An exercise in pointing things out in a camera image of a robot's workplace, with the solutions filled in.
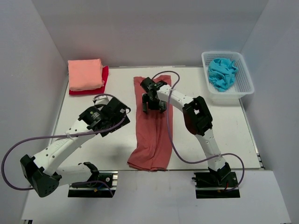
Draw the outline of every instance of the laundry basket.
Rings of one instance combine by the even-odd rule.
[[[248,72],[243,56],[238,52],[231,51],[206,51],[201,54],[204,72],[206,76],[206,84],[209,90],[211,100],[219,102],[221,100],[236,100],[247,94],[254,92],[254,87]],[[235,74],[235,83],[225,92],[219,92],[209,82],[208,67],[215,58],[227,58],[231,61],[235,60],[235,66],[238,67],[238,72]]]

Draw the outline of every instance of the turquoise cloth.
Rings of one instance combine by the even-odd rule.
[[[208,72],[209,81],[220,92],[228,90],[235,82],[235,61],[226,58],[216,58],[210,62]]]

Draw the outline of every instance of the purple cable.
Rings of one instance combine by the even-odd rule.
[[[107,94],[107,93],[102,93],[102,94],[99,94],[97,96],[94,97],[97,98],[97,97],[100,97],[100,96],[110,96],[110,97],[114,97],[113,95],[111,94]],[[8,157],[8,155],[11,153],[11,151],[16,148],[18,145],[24,143],[24,142],[27,142],[27,141],[33,141],[33,140],[39,140],[39,139],[55,139],[55,138],[68,138],[69,136],[70,137],[77,137],[77,136],[86,136],[86,135],[91,135],[91,134],[99,134],[99,133],[103,133],[103,132],[109,132],[111,130],[113,130],[114,128],[118,127],[124,120],[125,120],[125,116],[123,117],[123,119],[117,123],[116,125],[110,127],[110,128],[107,128],[105,130],[99,130],[99,131],[95,131],[95,132],[89,132],[89,133],[76,133],[76,134],[70,134],[70,135],[66,135],[66,134],[62,134],[62,135],[48,135],[48,136],[39,136],[39,137],[33,137],[33,138],[28,138],[28,139],[24,139],[22,141],[19,141],[18,143],[14,144],[4,155],[3,157],[3,160],[2,160],[2,163],[1,163],[1,174],[2,174],[2,178],[4,180],[4,182],[9,186],[11,187],[12,189],[15,189],[15,190],[32,190],[34,188],[19,188],[19,187],[16,187],[14,185],[12,185],[8,179],[6,178],[6,175],[5,175],[5,169],[4,169],[4,165],[5,165],[5,161]]]
[[[108,188],[109,192],[111,193],[112,197],[113,197],[113,192],[112,190],[110,189],[110,187],[103,181],[86,181],[86,182],[75,182],[75,183],[72,183],[71,186],[73,188],[75,188],[76,186],[80,186],[80,185],[85,185],[85,184],[89,184],[89,183],[101,183],[101,184],[104,184],[106,188]]]
[[[173,88],[174,88],[174,87],[178,84],[178,82],[180,81],[180,76],[179,76],[179,74],[176,73],[175,71],[161,71],[161,72],[157,73],[152,79],[154,79],[156,76],[158,76],[158,75],[160,75],[160,74],[162,74],[162,73],[166,73],[166,72],[171,72],[171,73],[174,73],[174,74],[176,74],[176,75],[178,76],[178,80],[174,83],[174,85],[173,85],[172,88],[170,89],[169,96],[168,96],[168,102],[167,102],[168,105],[167,105],[167,109],[166,109],[166,119],[167,119],[168,137],[169,137],[170,143],[171,143],[171,145],[172,145],[172,148],[173,148],[175,154],[178,156],[178,158],[179,158],[181,161],[183,161],[183,162],[185,162],[185,163],[188,163],[188,164],[198,164],[198,163],[202,163],[202,162],[208,161],[208,160],[210,160],[210,159],[213,159],[213,158],[218,157],[218,156],[221,156],[221,155],[222,155],[222,156],[224,156],[224,155],[233,155],[233,156],[237,157],[237,158],[240,160],[241,164],[242,164],[242,176],[241,176],[241,179],[240,179],[240,181],[236,184],[236,186],[234,186],[232,189],[228,189],[228,190],[225,190],[225,191],[226,191],[226,192],[229,192],[229,191],[232,191],[232,190],[236,189],[236,188],[241,184],[241,182],[242,182],[242,180],[243,180],[243,178],[244,178],[244,174],[245,174],[245,166],[244,166],[244,162],[242,161],[242,159],[241,159],[238,155],[236,155],[236,154],[234,154],[234,153],[224,153],[224,154],[221,154],[221,155],[213,155],[213,156],[210,156],[210,157],[205,158],[205,159],[203,159],[203,160],[194,161],[194,162],[187,161],[187,160],[183,159],[183,158],[179,155],[179,153],[178,153],[176,147],[174,146],[173,139],[172,139],[172,136],[171,136],[170,125],[169,125],[169,105],[170,105],[170,99],[171,99],[171,94],[172,94]]]

